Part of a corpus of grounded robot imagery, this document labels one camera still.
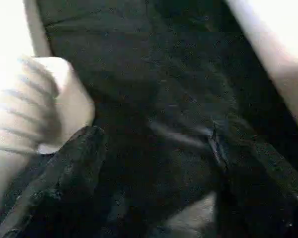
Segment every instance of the white surface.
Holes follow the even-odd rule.
[[[51,133],[47,142],[39,147],[40,153],[52,153],[79,129],[91,125],[94,119],[94,103],[66,60],[56,57],[36,60],[51,72],[59,91],[55,107],[61,126],[60,132]]]
[[[0,0],[0,55],[51,55],[36,0]]]
[[[31,59],[24,60],[40,67]],[[49,73],[42,66],[40,72],[16,60],[0,59],[0,201],[44,141],[47,118],[55,114],[56,85],[47,80]]]
[[[226,0],[298,123],[298,0]]]

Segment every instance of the black fabric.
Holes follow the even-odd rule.
[[[73,64],[96,102],[95,123],[109,134],[96,237],[245,237],[236,202],[218,192],[207,140],[214,123],[232,140],[263,135],[296,168],[298,128],[227,7],[168,0],[38,5],[54,55]],[[195,205],[196,223],[185,213]]]
[[[0,223],[7,216],[10,209],[15,204],[17,198],[24,189],[41,174],[53,154],[35,155],[29,161],[29,164],[11,181],[7,188],[6,195],[2,198],[0,208]]]
[[[0,225],[0,238],[84,237],[96,215],[93,195],[105,159],[106,137],[85,127],[23,189]]]
[[[298,172],[261,138],[210,144],[252,237],[298,237]]]

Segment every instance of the shiny black material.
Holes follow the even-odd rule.
[[[38,5],[109,138],[81,231],[298,237],[298,128],[223,1]]]
[[[85,127],[49,160],[0,225],[0,238],[80,236],[104,161],[101,129]]]

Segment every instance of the wrinkled fabric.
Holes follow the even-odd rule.
[[[54,55],[73,64],[109,135],[95,237],[247,237],[209,145],[214,124],[237,145],[263,135],[297,169],[298,129],[225,5],[38,5]]]
[[[0,224],[0,238],[90,235],[93,195],[105,159],[106,137],[85,127],[48,161]]]

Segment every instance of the dark clothing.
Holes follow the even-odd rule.
[[[259,158],[252,154],[258,148],[272,158],[292,158],[298,169],[298,128],[223,2],[38,5],[54,55],[73,64],[96,102],[94,123],[109,136],[95,190],[95,237],[230,238],[255,232],[258,227],[246,224],[236,201],[246,195],[232,196],[236,190],[226,188],[210,139],[216,130],[229,148],[241,150],[229,157],[241,158],[237,164],[245,171],[266,166],[243,160]],[[260,142],[250,142],[257,135]],[[240,149],[244,141],[251,149]],[[226,166],[243,174],[234,163]],[[262,170],[255,174],[265,178]],[[256,176],[244,176],[256,187]],[[269,226],[281,225],[272,220],[256,235],[273,234]]]

